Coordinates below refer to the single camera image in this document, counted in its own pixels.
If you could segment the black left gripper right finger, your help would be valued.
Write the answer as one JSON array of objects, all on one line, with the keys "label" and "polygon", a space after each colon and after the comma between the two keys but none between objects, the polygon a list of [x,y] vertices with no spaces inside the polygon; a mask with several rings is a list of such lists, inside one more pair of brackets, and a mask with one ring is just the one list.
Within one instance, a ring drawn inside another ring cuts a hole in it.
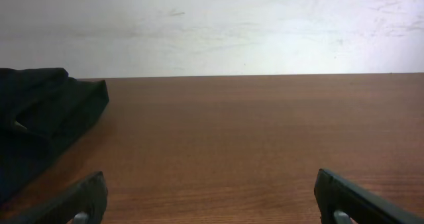
[{"label": "black left gripper right finger", "polygon": [[416,224],[423,219],[357,186],[328,169],[320,169],[314,195],[322,224]]}]

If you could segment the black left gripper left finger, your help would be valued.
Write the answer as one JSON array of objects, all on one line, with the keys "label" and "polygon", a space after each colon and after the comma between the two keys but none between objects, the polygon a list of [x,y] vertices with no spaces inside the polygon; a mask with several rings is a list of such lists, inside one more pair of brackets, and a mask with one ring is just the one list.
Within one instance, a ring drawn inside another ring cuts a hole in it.
[{"label": "black left gripper left finger", "polygon": [[56,197],[1,220],[1,224],[100,224],[107,209],[107,196],[103,173],[94,172]]}]

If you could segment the black fabric bag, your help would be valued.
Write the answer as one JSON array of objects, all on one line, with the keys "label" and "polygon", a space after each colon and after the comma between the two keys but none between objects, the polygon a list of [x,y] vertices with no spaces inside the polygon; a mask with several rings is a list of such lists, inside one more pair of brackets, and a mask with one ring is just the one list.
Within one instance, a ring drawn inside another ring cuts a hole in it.
[{"label": "black fabric bag", "polygon": [[49,168],[100,118],[107,84],[63,68],[1,69],[1,203]]}]

